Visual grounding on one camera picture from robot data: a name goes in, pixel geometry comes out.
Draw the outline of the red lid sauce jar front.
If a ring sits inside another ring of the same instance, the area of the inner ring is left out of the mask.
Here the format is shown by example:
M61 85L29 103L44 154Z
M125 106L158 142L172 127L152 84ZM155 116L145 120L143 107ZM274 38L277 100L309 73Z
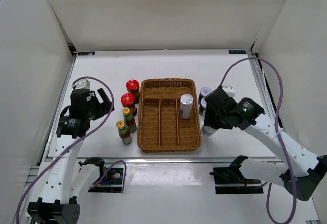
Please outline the red lid sauce jar front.
M128 107L133 116L137 115L137 107L135 105L135 98L131 93L125 93L121 96L121 104L123 107Z

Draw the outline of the red lid sauce jar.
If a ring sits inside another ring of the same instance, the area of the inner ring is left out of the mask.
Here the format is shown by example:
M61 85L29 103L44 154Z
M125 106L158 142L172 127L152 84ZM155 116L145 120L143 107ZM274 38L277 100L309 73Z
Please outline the red lid sauce jar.
M135 79L130 79L126 83L126 89L129 93L131 93L134 96L135 103L139 103L140 98L140 85L139 82Z
M137 107L135 105L135 98L131 93L125 93L121 96L121 104L123 107L128 107L133 116L137 115Z

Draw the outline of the silver white can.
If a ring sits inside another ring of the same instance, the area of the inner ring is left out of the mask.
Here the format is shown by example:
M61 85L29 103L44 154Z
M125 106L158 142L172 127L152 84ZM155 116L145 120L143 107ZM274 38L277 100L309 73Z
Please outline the silver white can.
M191 117L194 99L190 94L184 94L180 98L180 117L182 119L189 119Z
M214 129L210 126L202 126L201 133L204 136L210 137L212 134L216 133L217 129Z

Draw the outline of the red lid sauce jar rear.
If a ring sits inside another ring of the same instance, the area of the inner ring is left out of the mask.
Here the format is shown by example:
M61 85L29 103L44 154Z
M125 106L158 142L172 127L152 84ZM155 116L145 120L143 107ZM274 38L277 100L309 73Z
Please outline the red lid sauce jar rear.
M140 98L140 85L139 82L135 79L130 79L126 83L126 89L129 93L131 93L134 96L135 103L139 103Z

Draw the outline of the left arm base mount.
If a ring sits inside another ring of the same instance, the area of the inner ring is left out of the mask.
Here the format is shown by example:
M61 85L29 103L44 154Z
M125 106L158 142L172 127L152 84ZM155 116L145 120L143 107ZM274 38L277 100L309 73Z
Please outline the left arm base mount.
M104 159L99 157L87 158L80 166L94 165L99 168L99 177L91 184L88 192L93 193L122 193L125 187L127 164L118 160L106 167Z

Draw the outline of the silver top white can front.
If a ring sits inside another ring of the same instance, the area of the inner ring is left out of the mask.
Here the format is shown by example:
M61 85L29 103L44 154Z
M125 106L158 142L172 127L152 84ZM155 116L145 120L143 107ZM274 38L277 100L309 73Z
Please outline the silver top white can front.
M217 129L214 129L210 126L202 126L201 133L204 136L210 137L212 134L216 133Z

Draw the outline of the wicker divided basket tray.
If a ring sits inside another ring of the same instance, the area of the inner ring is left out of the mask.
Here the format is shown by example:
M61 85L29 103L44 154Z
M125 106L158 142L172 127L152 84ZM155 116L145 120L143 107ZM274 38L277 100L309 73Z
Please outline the wicker divided basket tray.
M137 145L145 153L187 152L201 146L198 104L193 102L191 117L180 117L180 98L196 98L191 79L146 79L141 82Z

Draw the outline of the yellow cap sauce bottle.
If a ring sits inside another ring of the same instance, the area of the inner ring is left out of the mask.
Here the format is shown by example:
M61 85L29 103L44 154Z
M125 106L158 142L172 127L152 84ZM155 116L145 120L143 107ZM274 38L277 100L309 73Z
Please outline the yellow cap sauce bottle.
M116 123L116 127L118 129L118 134L119 134L119 137L120 137L122 143L126 144L126 145L131 144L132 143L132 137L131 137L130 131L126 127L124 121L119 120Z
M131 114L130 109L128 107L124 107L122 109L122 113L124 116L124 123L125 123L126 127L128 128L128 130L130 131L130 133L136 132L137 125L136 125L133 115Z

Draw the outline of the purple lid dark jar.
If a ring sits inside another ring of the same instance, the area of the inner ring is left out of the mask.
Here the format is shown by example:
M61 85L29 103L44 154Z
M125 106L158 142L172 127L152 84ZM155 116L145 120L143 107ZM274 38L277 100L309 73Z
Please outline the purple lid dark jar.
M205 98L202 98L200 101L199 115L204 117L207 109L207 102Z
M209 87L202 87L199 92L198 104L201 104L201 100L207 97L212 92L212 89Z

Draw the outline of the purple lid dark jar front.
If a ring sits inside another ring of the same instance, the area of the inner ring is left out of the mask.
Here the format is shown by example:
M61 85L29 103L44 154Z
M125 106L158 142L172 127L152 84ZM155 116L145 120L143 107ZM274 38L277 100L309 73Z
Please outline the purple lid dark jar front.
M205 98L202 98L200 101L199 115L204 117L207 109L207 102Z

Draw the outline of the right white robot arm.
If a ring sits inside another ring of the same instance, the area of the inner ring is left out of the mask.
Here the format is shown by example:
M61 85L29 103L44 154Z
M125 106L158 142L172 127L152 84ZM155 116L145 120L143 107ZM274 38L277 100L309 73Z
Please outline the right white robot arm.
M292 139L250 98L236 102L222 87L206 98L204 126L218 130L238 128L260 141L282 162L265 163L237 156L229 166L229 176L235 183L258 179L284 187L291 195L307 201L326 175L326 155L318 156Z

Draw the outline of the yellow cap sauce bottle rear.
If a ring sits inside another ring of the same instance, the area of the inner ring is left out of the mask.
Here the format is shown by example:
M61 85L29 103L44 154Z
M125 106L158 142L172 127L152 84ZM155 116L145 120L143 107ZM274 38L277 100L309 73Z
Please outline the yellow cap sauce bottle rear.
M126 127L128 128L128 130L130 131L130 133L136 132L137 125L136 125L133 115L131 114L130 109L128 107L124 107L122 109L122 113L124 116L124 123L125 123Z

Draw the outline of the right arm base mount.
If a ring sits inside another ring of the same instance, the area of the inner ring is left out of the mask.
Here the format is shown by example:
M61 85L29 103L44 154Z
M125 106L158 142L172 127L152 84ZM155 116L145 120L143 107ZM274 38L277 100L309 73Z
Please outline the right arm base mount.
M267 183L262 183L258 179L247 179L239 171L241 163L247 156L237 156L229 167L214 167L209 174L214 178L215 194L263 194L263 187Z

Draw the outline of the yellow cap sauce bottle front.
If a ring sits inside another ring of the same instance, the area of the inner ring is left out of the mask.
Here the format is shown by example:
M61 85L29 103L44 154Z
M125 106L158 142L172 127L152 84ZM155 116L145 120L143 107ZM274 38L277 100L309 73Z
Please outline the yellow cap sauce bottle front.
M132 143L132 137L131 137L130 131L126 127L124 121L119 120L116 123L116 127L118 129L118 134L119 134L119 137L120 137L122 143L126 144L126 145L131 144Z

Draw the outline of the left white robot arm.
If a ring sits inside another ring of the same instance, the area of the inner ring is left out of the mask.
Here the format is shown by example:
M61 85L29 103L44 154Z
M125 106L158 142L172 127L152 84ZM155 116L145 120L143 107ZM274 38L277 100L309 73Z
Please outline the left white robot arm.
M36 223L77 223L80 205L71 195L71 180L78 152L90 123L107 117L114 110L113 100L103 88L73 89L70 105L60 113L56 130L56 153L51 164L42 172L48 173L45 186L35 202L29 202L27 213Z

